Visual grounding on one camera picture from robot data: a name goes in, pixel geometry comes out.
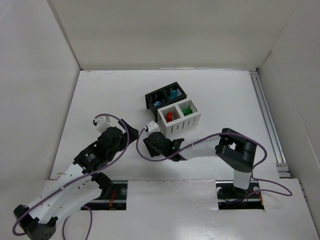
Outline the red lego block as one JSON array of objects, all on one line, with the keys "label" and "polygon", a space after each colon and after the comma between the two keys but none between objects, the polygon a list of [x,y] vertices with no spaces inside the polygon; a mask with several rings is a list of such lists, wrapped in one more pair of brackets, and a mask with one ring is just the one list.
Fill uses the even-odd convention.
[{"label": "red lego block", "polygon": [[168,112],[166,115],[166,122],[172,122],[175,119],[173,112]]}]

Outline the purple round flower lego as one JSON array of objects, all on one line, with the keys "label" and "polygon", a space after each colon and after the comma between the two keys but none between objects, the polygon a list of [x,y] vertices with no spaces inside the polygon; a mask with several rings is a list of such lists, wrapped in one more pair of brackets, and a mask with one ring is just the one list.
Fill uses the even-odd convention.
[{"label": "purple round flower lego", "polygon": [[162,101],[157,100],[157,101],[153,104],[153,106],[154,106],[154,107],[158,107],[158,106],[160,106],[160,105],[162,105],[162,104],[163,104]]}]

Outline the green rounded lego block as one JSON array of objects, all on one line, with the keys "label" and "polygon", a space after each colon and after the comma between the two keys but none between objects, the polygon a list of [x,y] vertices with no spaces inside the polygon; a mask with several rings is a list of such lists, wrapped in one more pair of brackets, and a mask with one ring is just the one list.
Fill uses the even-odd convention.
[{"label": "green rounded lego block", "polygon": [[188,116],[193,113],[193,110],[190,107],[184,108],[181,110],[184,116]]}]

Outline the teal lego brick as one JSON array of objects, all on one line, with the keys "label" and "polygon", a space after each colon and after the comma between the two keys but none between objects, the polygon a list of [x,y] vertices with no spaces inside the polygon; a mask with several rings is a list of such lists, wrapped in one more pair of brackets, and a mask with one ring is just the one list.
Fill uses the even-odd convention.
[{"label": "teal lego brick", "polygon": [[174,90],[174,89],[171,89],[170,92],[169,92],[169,98],[171,100],[175,99],[178,97],[178,91],[177,90]]}]

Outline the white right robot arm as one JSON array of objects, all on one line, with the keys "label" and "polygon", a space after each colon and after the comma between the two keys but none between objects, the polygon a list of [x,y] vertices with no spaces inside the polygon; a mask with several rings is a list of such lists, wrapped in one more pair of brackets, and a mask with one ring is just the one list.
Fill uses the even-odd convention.
[{"label": "white right robot arm", "polygon": [[146,137],[143,143],[152,158],[161,155],[173,162],[218,157],[233,169],[233,186],[242,190],[249,188],[257,144],[230,128],[191,141],[184,138],[170,140],[157,131]]}]

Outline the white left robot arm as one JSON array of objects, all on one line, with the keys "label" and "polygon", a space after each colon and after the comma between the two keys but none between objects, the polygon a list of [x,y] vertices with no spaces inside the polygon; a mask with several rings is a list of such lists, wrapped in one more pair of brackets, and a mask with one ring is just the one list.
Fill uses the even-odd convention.
[{"label": "white left robot arm", "polygon": [[139,136],[137,129],[123,119],[116,118],[120,127],[113,126],[111,114],[97,115],[93,124],[100,132],[96,141],[82,150],[72,164],[52,187],[27,205],[18,205],[13,215],[16,219],[12,233],[31,240],[49,240],[56,232],[57,225],[88,202],[107,196],[113,181],[103,170],[119,160],[128,146]]}]

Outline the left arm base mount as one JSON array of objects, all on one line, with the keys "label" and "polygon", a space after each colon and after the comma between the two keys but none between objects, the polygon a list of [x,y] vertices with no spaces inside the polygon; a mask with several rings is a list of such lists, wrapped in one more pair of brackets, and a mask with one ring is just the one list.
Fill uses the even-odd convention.
[{"label": "left arm base mount", "polygon": [[116,180],[108,195],[86,203],[92,211],[125,211],[127,208],[128,181]]}]

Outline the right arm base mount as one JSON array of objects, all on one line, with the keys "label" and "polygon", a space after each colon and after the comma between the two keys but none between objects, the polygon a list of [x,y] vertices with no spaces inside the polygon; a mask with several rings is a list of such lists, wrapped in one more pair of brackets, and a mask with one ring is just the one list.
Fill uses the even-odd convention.
[{"label": "right arm base mount", "polygon": [[234,186],[232,181],[217,181],[216,192],[219,210],[264,210],[262,195],[254,190],[260,188],[257,181],[244,190]]}]

